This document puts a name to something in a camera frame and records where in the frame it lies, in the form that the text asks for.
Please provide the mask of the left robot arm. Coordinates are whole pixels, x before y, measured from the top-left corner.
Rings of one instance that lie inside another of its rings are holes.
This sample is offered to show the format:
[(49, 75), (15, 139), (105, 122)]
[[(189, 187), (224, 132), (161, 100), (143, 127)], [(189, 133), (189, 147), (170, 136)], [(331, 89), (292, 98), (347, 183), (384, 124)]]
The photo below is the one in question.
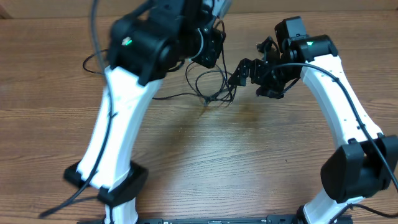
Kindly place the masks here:
[(140, 125), (166, 74), (191, 60), (213, 68), (226, 34), (214, 27), (230, 1), (146, 1), (122, 16), (109, 33), (109, 47), (95, 54), (105, 79), (90, 143), (65, 178), (80, 190), (94, 187), (104, 203), (103, 223), (136, 223), (136, 196), (148, 176), (131, 159)]

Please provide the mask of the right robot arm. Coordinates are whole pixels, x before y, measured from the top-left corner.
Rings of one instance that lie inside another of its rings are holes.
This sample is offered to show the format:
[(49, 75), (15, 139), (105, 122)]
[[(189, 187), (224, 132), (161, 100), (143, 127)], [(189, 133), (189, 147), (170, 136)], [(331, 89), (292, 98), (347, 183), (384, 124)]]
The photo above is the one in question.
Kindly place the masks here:
[(335, 152), (320, 171), (322, 189), (294, 215), (269, 215), (267, 223), (351, 223), (346, 212), (397, 184), (397, 136), (386, 136), (359, 102), (327, 35), (307, 34), (301, 17), (284, 19), (275, 37), (257, 46), (262, 59), (240, 61), (232, 86), (258, 85), (257, 96), (281, 99), (298, 81), (316, 98), (330, 127)]

